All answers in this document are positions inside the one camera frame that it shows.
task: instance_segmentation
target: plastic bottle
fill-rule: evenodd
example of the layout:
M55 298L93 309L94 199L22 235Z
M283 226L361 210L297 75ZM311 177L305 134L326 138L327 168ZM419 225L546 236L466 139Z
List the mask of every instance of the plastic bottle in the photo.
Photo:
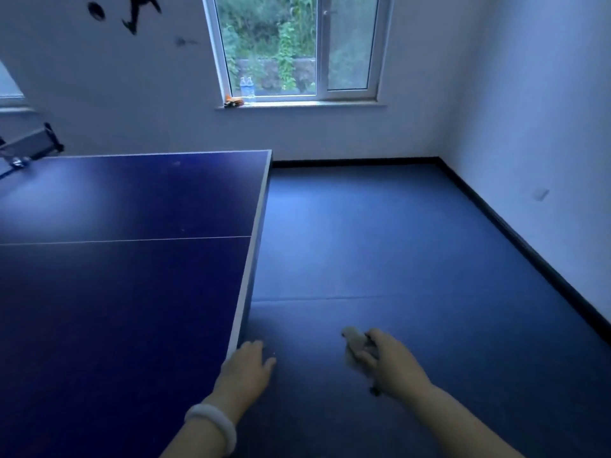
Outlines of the plastic bottle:
M252 81L252 77L248 77L246 80L246 86L248 87L248 101L255 101L255 84Z
M246 84L246 77L240 78L240 94L242 95L242 98L246 101L246 97L249 94L248 86Z

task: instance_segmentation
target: table tennis table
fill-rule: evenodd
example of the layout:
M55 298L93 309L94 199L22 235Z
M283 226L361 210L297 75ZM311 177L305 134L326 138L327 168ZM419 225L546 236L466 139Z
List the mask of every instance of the table tennis table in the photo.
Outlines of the table tennis table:
M270 151L0 180L0 455L158 456L248 318Z

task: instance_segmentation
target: bracelet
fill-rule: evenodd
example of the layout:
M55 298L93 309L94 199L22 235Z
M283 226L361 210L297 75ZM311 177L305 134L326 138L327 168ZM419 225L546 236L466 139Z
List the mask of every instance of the bracelet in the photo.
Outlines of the bracelet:
M235 432L235 426L231 420L225 416L225 413L212 405L197 404L193 405L185 415L185 423L193 417L204 418L213 423L219 431L225 436L227 447L225 448L225 456L233 453L235 445L238 442L238 435Z

